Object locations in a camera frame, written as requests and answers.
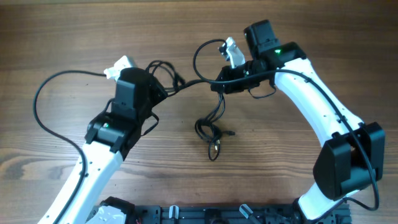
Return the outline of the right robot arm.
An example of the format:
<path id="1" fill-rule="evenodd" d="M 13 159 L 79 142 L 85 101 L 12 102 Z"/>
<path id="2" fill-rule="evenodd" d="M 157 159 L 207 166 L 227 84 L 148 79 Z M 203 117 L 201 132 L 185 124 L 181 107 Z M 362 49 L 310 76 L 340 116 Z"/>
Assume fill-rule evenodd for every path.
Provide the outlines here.
<path id="1" fill-rule="evenodd" d="M 348 110 L 316 74 L 307 54 L 295 42 L 281 44 L 267 20 L 244 30 L 251 59 L 246 60 L 234 39 L 219 40 L 228 62 L 211 89 L 220 95 L 251 91 L 268 81 L 285 93 L 313 128 L 321 151 L 313 167 L 314 183 L 291 205 L 265 208 L 266 223 L 348 223 L 354 194 L 373 189 L 383 175 L 386 135 L 378 123 L 365 123 Z"/>

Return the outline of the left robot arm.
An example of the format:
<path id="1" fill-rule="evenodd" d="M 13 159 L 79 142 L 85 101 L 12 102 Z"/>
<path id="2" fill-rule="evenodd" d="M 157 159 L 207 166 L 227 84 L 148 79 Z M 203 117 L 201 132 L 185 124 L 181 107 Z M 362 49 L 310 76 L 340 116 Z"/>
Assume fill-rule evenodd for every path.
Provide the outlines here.
<path id="1" fill-rule="evenodd" d="M 145 135 L 142 125 L 167 93 L 155 76 L 141 68 L 124 68 L 114 98 L 87 127 L 79 158 L 41 223 L 84 223 L 112 175 Z"/>

